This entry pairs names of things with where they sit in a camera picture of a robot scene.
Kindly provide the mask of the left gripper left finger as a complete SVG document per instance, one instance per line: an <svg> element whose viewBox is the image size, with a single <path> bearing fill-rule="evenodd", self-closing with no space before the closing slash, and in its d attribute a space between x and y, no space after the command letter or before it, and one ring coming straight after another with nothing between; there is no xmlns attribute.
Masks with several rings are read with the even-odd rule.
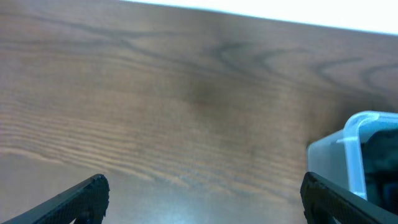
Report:
<svg viewBox="0 0 398 224"><path fill-rule="evenodd" d="M108 205L108 180L95 174L3 224L101 224Z"/></svg>

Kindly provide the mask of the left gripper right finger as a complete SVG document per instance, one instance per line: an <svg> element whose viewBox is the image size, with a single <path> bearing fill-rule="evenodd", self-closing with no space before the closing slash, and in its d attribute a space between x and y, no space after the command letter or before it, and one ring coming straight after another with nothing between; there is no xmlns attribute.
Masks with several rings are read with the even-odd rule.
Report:
<svg viewBox="0 0 398 224"><path fill-rule="evenodd" d="M304 175L300 195L308 224L397 223L397 215L369 203L314 172Z"/></svg>

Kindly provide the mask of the red blue plaid cloth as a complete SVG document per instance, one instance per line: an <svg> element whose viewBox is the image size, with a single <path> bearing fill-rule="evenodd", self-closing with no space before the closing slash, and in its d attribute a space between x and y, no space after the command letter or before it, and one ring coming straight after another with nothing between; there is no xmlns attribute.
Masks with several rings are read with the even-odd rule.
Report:
<svg viewBox="0 0 398 224"><path fill-rule="evenodd" d="M397 130L374 133L361 152L368 201L397 214Z"/></svg>

